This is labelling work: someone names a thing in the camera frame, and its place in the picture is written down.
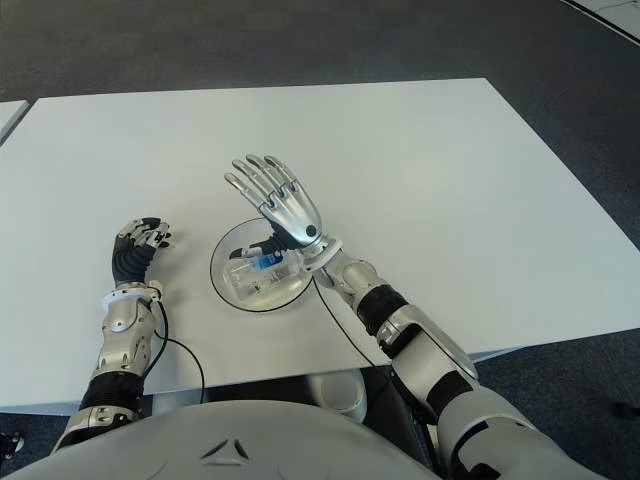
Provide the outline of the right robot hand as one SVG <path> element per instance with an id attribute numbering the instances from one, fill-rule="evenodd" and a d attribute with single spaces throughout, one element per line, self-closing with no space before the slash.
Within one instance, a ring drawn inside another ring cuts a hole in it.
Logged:
<path id="1" fill-rule="evenodd" d="M 227 172 L 225 180 L 269 222 L 287 249 L 312 258 L 327 247 L 321 215 L 285 163 L 271 155 L 249 154 L 231 165 L 235 171 Z"/>

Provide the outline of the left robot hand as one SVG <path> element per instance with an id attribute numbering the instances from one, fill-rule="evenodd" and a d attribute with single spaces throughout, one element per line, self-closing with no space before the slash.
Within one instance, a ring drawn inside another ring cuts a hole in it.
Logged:
<path id="1" fill-rule="evenodd" d="M 156 217 L 131 220 L 116 235 L 111 270 L 114 285 L 145 283 L 156 252 L 169 246 L 169 224 Z"/>

